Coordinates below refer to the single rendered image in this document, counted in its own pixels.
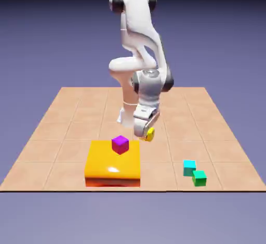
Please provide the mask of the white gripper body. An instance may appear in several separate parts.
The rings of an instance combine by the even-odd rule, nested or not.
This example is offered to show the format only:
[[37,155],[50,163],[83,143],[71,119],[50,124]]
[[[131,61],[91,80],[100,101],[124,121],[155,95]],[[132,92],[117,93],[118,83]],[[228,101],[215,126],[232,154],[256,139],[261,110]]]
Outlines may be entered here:
[[134,112],[134,135],[137,137],[145,137],[148,130],[157,121],[160,112]]

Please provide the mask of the small yellow cube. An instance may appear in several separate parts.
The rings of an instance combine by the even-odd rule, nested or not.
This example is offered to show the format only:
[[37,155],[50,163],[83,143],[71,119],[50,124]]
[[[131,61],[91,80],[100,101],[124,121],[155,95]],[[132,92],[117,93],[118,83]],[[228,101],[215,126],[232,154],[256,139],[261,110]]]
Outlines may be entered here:
[[142,137],[139,137],[141,140],[151,142],[155,135],[154,127],[149,128]]

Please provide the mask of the small purple cube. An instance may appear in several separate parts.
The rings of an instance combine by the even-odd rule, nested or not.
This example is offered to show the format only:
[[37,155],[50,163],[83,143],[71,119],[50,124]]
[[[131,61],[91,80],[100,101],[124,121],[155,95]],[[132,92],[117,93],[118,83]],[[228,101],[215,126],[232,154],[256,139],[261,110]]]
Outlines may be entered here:
[[129,139],[123,135],[117,136],[112,139],[112,150],[121,155],[129,150]]

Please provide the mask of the small cyan cube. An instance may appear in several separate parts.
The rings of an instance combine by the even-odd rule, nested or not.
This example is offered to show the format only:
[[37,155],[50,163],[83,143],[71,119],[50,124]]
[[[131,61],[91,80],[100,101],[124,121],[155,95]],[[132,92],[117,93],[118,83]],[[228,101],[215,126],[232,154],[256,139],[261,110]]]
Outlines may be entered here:
[[183,161],[183,176],[192,177],[193,172],[196,170],[195,160],[184,160]]

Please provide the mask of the small green cube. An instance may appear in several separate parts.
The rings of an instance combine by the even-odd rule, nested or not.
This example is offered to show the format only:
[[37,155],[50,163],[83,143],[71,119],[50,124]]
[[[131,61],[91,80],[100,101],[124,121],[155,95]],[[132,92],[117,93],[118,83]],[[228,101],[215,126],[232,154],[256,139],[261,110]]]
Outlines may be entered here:
[[192,181],[196,187],[206,186],[207,176],[203,170],[195,170],[193,171]]

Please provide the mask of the large orange box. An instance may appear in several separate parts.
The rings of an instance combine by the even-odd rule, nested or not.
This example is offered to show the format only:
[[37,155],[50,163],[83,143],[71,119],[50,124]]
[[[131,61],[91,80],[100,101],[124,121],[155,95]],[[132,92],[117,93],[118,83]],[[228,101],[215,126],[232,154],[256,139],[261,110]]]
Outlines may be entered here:
[[140,145],[129,141],[129,150],[118,154],[110,140],[93,140],[84,170],[87,187],[140,186]]

